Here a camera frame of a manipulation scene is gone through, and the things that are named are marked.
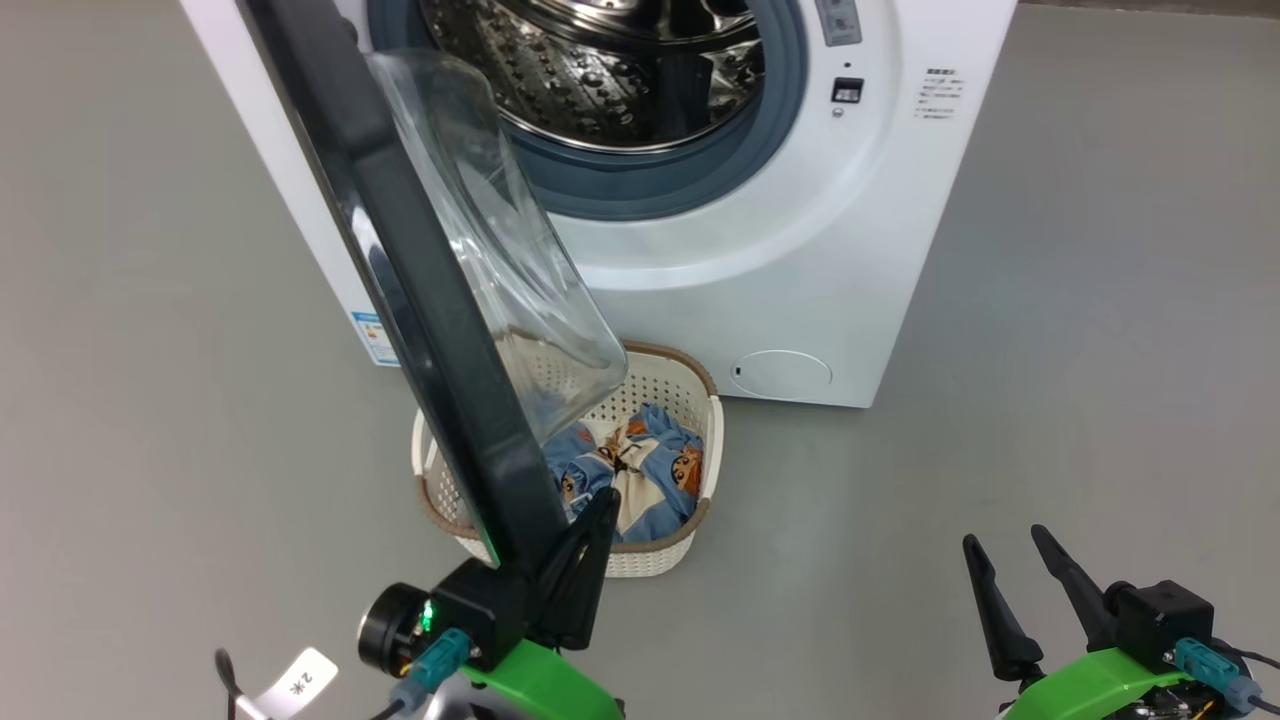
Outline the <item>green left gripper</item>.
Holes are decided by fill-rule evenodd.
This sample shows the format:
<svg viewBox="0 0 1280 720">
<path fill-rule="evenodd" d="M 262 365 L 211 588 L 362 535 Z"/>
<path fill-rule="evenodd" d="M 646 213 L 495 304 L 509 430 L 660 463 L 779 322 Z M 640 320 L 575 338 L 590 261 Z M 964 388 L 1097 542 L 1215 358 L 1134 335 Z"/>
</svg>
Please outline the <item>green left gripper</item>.
<svg viewBox="0 0 1280 720">
<path fill-rule="evenodd" d="M 540 644 L 521 641 L 492 670 L 462 666 L 480 720 L 623 720 L 611 692 L 544 647 L 590 644 L 620 505 L 617 489 L 598 491 L 543 564 Z"/>
</svg>

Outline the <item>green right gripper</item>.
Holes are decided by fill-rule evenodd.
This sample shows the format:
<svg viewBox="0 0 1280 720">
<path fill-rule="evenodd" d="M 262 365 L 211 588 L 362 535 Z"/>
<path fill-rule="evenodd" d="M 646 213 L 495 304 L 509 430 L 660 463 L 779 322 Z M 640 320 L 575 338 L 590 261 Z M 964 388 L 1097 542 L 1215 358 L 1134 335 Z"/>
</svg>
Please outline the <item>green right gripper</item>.
<svg viewBox="0 0 1280 720">
<path fill-rule="evenodd" d="M 1151 671 L 1115 646 L 1116 616 L 1105 593 L 1044 525 L 1030 537 L 1062 589 L 1087 638 L 1088 653 L 1046 675 L 1041 646 L 1020 626 L 996 583 L 995 566 L 974 534 L 963 538 L 991 670 L 1020 683 L 1020 694 L 1000 720 L 1221 720 L 1221 696 L 1185 674 L 1175 648 Z"/>
</svg>

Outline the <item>blue cartoon print trousers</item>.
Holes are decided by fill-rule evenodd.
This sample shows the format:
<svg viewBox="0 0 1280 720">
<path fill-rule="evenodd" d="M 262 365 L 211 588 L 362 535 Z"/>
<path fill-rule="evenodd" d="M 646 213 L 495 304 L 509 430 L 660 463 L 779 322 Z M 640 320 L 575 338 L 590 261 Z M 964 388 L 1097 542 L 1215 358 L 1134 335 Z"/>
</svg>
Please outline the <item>blue cartoon print trousers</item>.
<svg viewBox="0 0 1280 720">
<path fill-rule="evenodd" d="M 541 447 L 570 519 L 586 507 L 608 469 L 596 456 L 598 447 L 593 429 L 582 421 L 563 429 Z"/>
</svg>

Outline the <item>blue and cream cartoon garment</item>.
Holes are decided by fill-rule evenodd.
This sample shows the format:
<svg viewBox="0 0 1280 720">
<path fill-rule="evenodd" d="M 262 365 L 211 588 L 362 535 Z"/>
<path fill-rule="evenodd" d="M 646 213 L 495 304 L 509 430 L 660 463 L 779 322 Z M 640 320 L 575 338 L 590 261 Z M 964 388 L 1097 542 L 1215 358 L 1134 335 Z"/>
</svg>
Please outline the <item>blue and cream cartoon garment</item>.
<svg viewBox="0 0 1280 720">
<path fill-rule="evenodd" d="M 579 464 L 588 471 L 581 489 L 609 486 L 620 493 L 614 542 L 663 541 L 692 519 L 704 445 L 668 410 L 643 404 L 623 421 L 585 421 L 579 437 L 588 442 Z"/>
</svg>

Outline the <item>round black glass washer door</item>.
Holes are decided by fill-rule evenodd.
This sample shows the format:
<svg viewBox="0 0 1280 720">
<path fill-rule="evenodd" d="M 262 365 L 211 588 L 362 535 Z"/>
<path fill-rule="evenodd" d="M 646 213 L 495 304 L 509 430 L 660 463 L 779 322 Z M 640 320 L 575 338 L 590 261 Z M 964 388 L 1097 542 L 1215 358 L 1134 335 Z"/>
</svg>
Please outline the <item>round black glass washer door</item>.
<svg viewBox="0 0 1280 720">
<path fill-rule="evenodd" d="M 628 357 L 526 178 L 485 77 L 362 53 L 332 0 L 236 0 L 492 556 L 532 570 L 570 511 L 544 443 Z"/>
</svg>

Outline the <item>white front-load washing machine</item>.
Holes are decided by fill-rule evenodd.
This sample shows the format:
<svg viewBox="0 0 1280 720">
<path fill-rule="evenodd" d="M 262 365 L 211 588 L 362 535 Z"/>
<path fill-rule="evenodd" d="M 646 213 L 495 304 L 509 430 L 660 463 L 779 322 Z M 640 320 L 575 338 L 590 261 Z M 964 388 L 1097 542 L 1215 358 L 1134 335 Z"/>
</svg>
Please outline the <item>white front-load washing machine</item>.
<svg viewBox="0 0 1280 720">
<path fill-rule="evenodd" d="M 358 50 L 378 53 L 358 0 L 332 1 Z M 809 354 L 833 379 L 814 398 L 785 402 L 869 407 L 1018 1 L 858 0 L 863 41 L 827 47 L 814 0 L 797 0 L 808 70 L 783 147 L 741 188 L 675 217 L 600 222 L 547 210 L 506 131 L 621 340 L 691 355 L 735 397 L 751 397 L 730 379 L 740 357 Z M 929 67 L 966 81 L 954 119 L 913 115 Z M 836 77 L 865 81 L 859 104 L 831 101 Z"/>
</svg>

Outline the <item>stainless steel washing machine drum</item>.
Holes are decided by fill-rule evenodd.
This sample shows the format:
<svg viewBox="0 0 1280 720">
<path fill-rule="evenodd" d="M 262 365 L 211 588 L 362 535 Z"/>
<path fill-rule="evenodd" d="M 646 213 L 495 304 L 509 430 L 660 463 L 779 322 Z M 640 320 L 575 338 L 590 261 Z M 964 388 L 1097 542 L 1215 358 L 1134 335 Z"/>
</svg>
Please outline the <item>stainless steel washing machine drum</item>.
<svg viewBox="0 0 1280 720">
<path fill-rule="evenodd" d="M 759 92 L 745 0 L 419 0 L 431 40 L 502 114 L 570 147 L 641 155 L 712 135 Z"/>
</svg>

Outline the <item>cream perforated laundry basket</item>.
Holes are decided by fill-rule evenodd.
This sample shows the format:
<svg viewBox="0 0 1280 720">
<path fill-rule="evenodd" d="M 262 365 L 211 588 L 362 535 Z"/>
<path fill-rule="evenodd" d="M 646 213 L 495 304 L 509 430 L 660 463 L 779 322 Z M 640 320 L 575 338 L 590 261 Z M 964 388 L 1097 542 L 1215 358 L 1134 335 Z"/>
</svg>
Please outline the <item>cream perforated laundry basket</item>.
<svg viewBox="0 0 1280 720">
<path fill-rule="evenodd" d="M 685 559 L 698 528 L 710 511 L 724 455 L 724 413 L 714 380 L 705 368 L 691 356 L 666 346 L 628 342 L 626 348 L 630 363 L 627 379 L 594 407 L 586 420 L 622 421 L 640 411 L 643 404 L 654 404 L 701 438 L 704 464 L 690 520 L 662 539 L 616 544 L 605 571 L 609 579 L 659 577 Z M 488 547 L 468 516 L 422 413 L 416 413 L 413 418 L 411 466 L 428 519 L 472 556 L 489 561 Z"/>
</svg>

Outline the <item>blue energy label sticker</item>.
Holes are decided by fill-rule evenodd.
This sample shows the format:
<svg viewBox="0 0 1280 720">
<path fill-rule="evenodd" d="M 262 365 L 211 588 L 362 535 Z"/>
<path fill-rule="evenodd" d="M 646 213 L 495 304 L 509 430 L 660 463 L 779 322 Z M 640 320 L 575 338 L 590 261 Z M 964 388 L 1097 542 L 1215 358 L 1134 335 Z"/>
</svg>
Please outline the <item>blue energy label sticker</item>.
<svg viewBox="0 0 1280 720">
<path fill-rule="evenodd" d="M 351 318 L 371 360 L 379 366 L 399 368 L 401 361 L 379 315 L 352 311 Z"/>
</svg>

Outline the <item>small printed text sticker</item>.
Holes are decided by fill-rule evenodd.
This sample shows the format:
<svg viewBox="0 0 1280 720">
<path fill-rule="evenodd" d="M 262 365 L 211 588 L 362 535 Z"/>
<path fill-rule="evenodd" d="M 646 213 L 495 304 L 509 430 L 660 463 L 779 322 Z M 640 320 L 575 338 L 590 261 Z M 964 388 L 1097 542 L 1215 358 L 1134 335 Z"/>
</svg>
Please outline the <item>small printed text sticker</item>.
<svg viewBox="0 0 1280 720">
<path fill-rule="evenodd" d="M 950 120 L 963 108 L 966 81 L 952 67 L 925 68 L 913 96 L 913 115 L 923 120 Z"/>
</svg>

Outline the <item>grey warning sticker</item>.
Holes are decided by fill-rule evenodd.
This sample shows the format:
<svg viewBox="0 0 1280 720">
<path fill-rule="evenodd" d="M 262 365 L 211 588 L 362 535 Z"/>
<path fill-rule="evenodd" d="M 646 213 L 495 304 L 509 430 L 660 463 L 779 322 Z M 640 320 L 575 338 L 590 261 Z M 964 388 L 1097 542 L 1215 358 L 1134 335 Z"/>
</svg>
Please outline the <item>grey warning sticker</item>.
<svg viewBox="0 0 1280 720">
<path fill-rule="evenodd" d="M 858 0 L 814 0 L 827 47 L 858 45 L 863 41 Z"/>
</svg>

